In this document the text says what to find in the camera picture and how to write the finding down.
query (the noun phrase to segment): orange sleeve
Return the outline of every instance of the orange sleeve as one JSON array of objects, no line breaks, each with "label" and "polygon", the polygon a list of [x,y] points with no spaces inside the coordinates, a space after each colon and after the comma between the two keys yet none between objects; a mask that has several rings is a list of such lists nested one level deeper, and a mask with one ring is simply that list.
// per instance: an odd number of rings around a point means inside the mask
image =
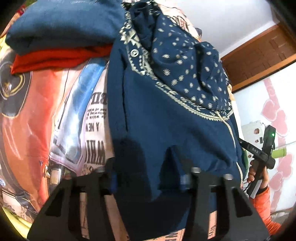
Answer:
[{"label": "orange sleeve", "polygon": [[261,219],[263,220],[265,226],[268,229],[270,235],[275,234],[281,227],[279,223],[273,222],[270,217],[270,189],[269,187],[262,193],[255,196],[255,198],[249,198],[250,202],[253,204],[257,212],[259,213]]}]

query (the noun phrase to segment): hoodie zipper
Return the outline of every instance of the hoodie zipper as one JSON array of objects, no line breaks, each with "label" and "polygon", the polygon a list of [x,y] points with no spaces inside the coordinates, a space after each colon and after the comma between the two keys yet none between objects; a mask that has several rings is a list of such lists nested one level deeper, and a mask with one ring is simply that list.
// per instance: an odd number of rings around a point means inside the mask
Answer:
[{"label": "hoodie zipper", "polygon": [[[233,145],[234,145],[234,148],[236,148],[236,144],[235,144],[235,140],[234,140],[234,136],[233,136],[233,132],[232,132],[232,129],[230,127],[230,125],[222,118],[222,116],[220,115],[220,113],[218,111],[216,111],[216,114],[219,116],[219,118],[221,119],[221,121],[227,126],[228,130],[229,130],[229,133],[232,137],[232,140],[233,140]],[[240,178],[241,178],[241,184],[242,184],[242,181],[243,181],[243,174],[242,174],[242,170],[239,166],[239,164],[236,162],[236,165],[237,165],[237,168],[239,170],[239,174],[240,174]]]}]

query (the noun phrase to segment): navy blue hoodie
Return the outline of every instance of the navy blue hoodie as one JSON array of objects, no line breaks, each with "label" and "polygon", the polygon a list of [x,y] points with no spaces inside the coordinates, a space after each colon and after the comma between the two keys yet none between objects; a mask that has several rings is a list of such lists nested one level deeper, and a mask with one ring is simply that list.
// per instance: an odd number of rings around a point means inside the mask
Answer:
[{"label": "navy blue hoodie", "polygon": [[211,44],[197,42],[153,1],[139,2],[126,11],[107,78],[115,198],[131,240],[185,227],[191,196],[174,146],[192,166],[242,181],[229,80]]}]

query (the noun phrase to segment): folded red cloth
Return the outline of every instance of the folded red cloth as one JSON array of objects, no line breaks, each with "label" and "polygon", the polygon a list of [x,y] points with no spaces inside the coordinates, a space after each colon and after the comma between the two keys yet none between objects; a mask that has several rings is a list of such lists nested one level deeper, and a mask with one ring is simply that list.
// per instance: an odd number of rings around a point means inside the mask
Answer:
[{"label": "folded red cloth", "polygon": [[25,73],[46,68],[73,68],[89,58],[108,56],[112,45],[79,47],[69,49],[48,49],[16,55],[11,74]]},{"label": "folded red cloth", "polygon": [[23,4],[22,6],[20,6],[20,8],[17,10],[17,12],[22,15],[26,10],[26,5]]}]

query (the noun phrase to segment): wooden door frame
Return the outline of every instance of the wooden door frame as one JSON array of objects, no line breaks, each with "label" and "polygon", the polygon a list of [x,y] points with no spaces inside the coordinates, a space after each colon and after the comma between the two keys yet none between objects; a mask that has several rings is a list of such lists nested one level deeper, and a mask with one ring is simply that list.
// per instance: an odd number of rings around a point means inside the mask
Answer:
[{"label": "wooden door frame", "polygon": [[[287,36],[289,36],[292,41],[294,42],[295,46],[296,46],[296,39],[293,37],[292,34],[290,34],[290,32],[288,31],[287,27],[282,24],[282,23],[279,23],[275,26],[272,26],[271,28],[265,30],[264,32],[262,32],[261,34],[257,35],[256,37],[252,38],[251,40],[247,41],[246,43],[242,44],[241,46],[239,46],[238,48],[236,48],[235,50],[231,51],[230,53],[228,53],[227,55],[223,56],[221,58],[222,62],[224,59],[226,58],[229,58],[231,55],[233,55],[234,53],[236,53],[237,51],[243,49],[244,47],[246,47],[247,45],[249,45],[250,43],[254,42],[255,40],[261,38],[262,36],[268,34],[269,32],[277,29],[277,28],[281,28],[284,32],[287,33]],[[273,65],[272,67],[262,71],[261,73],[259,74],[256,74],[254,75],[253,77],[247,79],[247,80],[244,80],[242,81],[241,83],[237,84],[237,85],[234,85],[232,86],[232,92],[235,93],[241,89],[244,89],[246,87],[248,87],[249,85],[251,84],[254,84],[278,71],[280,71],[281,69],[289,66],[290,64],[296,62],[296,54],[293,54],[292,56],[286,58],[285,60]]]}]

